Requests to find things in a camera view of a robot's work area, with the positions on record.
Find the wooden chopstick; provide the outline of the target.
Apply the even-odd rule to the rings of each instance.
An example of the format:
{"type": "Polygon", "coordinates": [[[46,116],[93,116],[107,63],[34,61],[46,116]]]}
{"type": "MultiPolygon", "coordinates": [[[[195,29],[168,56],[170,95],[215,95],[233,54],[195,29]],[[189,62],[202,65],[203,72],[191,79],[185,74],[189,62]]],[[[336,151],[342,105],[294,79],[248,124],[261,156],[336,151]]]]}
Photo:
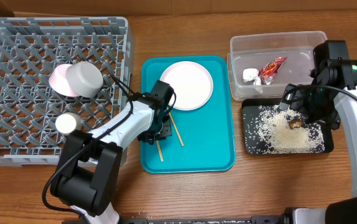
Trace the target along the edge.
{"type": "Polygon", "coordinates": [[[176,125],[176,123],[175,123],[175,121],[174,121],[174,118],[173,118],[171,112],[169,112],[169,117],[170,117],[170,120],[171,120],[171,122],[172,122],[172,124],[173,124],[173,127],[174,127],[174,129],[175,129],[175,132],[176,132],[176,134],[177,134],[177,137],[178,137],[178,139],[179,139],[179,141],[180,141],[180,144],[181,144],[182,147],[184,147],[184,143],[183,143],[182,137],[181,137],[181,135],[180,135],[180,133],[179,133],[179,130],[178,130],[178,128],[177,128],[177,125],[176,125]]]}
{"type": "Polygon", "coordinates": [[[163,157],[163,154],[162,154],[162,149],[161,149],[161,146],[160,146],[160,142],[156,141],[156,145],[157,145],[160,161],[163,162],[164,161],[164,157],[163,157]]]}

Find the brown food scrap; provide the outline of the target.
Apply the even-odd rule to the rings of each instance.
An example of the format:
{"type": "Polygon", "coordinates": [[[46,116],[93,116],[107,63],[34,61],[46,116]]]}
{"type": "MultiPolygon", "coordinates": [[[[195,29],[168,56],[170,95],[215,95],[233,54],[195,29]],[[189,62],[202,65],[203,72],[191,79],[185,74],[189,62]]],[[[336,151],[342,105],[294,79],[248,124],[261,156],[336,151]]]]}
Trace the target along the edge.
{"type": "Polygon", "coordinates": [[[301,119],[293,119],[289,121],[289,128],[296,129],[301,128],[304,125],[304,122],[301,119]]]}

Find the large white plate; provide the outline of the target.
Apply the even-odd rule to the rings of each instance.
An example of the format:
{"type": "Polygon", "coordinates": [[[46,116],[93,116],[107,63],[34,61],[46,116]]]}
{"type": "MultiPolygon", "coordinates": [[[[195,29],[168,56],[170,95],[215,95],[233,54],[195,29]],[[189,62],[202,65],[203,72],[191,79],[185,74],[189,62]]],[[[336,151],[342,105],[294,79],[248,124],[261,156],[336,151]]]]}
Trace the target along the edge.
{"type": "Polygon", "coordinates": [[[202,65],[191,61],[181,61],[164,70],[160,81],[168,83],[176,94],[169,102],[174,109],[191,111],[201,108],[213,93],[213,79],[202,65]]]}

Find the red snack wrapper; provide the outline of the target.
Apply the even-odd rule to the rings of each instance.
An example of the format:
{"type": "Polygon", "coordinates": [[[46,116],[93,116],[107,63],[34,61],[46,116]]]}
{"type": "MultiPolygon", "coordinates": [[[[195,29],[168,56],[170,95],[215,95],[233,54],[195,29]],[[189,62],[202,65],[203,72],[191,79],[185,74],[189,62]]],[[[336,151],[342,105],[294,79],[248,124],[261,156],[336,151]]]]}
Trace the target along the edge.
{"type": "Polygon", "coordinates": [[[263,66],[259,71],[259,77],[263,84],[270,85],[275,79],[278,69],[287,60],[287,57],[276,57],[273,61],[263,66]]]}

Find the white tissue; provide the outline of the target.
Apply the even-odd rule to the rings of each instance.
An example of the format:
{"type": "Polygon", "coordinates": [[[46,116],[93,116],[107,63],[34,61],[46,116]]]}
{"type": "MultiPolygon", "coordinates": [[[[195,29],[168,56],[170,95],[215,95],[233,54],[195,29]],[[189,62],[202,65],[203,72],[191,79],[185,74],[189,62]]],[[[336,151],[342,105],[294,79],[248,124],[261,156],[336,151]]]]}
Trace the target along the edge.
{"type": "Polygon", "coordinates": [[[243,82],[254,81],[259,76],[259,70],[256,68],[246,68],[243,70],[243,82]]]}

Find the grey bowl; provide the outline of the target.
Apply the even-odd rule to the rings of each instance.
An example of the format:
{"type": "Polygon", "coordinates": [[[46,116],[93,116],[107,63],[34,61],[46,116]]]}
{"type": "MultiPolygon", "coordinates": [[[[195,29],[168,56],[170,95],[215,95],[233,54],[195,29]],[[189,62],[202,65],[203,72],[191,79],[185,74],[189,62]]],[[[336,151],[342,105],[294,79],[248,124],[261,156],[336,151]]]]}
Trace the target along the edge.
{"type": "Polygon", "coordinates": [[[100,70],[90,62],[79,62],[67,68],[66,79],[70,88],[80,96],[92,98],[103,86],[100,70]]]}

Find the white cup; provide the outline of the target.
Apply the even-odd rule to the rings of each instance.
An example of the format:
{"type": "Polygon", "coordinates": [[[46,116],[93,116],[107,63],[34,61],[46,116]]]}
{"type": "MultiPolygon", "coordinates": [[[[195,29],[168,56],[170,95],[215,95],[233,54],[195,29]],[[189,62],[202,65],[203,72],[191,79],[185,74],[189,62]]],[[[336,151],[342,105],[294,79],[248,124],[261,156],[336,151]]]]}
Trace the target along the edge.
{"type": "Polygon", "coordinates": [[[81,118],[74,113],[63,113],[55,120],[55,127],[63,135],[69,135],[74,130],[80,130],[81,118]]]}

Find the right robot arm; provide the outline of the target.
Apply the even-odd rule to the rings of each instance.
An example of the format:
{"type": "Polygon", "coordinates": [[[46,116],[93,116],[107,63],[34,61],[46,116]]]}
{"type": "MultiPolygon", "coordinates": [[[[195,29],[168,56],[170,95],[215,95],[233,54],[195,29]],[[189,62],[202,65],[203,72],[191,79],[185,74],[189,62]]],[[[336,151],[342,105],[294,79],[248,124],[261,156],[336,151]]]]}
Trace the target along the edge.
{"type": "Polygon", "coordinates": [[[357,60],[344,40],[326,40],[313,50],[309,85],[288,84],[279,108],[302,113],[307,124],[344,128],[351,162],[351,198],[327,208],[286,208],[282,223],[357,223],[357,60]]]}

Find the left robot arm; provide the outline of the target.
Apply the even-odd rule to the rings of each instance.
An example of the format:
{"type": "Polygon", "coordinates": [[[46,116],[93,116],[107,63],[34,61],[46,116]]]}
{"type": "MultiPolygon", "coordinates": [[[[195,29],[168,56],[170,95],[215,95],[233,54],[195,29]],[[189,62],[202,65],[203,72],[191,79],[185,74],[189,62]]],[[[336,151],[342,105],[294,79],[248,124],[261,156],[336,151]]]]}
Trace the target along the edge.
{"type": "Polygon", "coordinates": [[[47,202],[50,193],[65,204],[59,210],[77,214],[79,223],[119,223],[111,202],[125,150],[135,139],[153,144],[168,136],[169,101],[175,97],[174,89],[158,80],[150,92],[129,96],[126,107],[106,124],[70,133],[43,189],[44,205],[57,209],[47,202]]]}

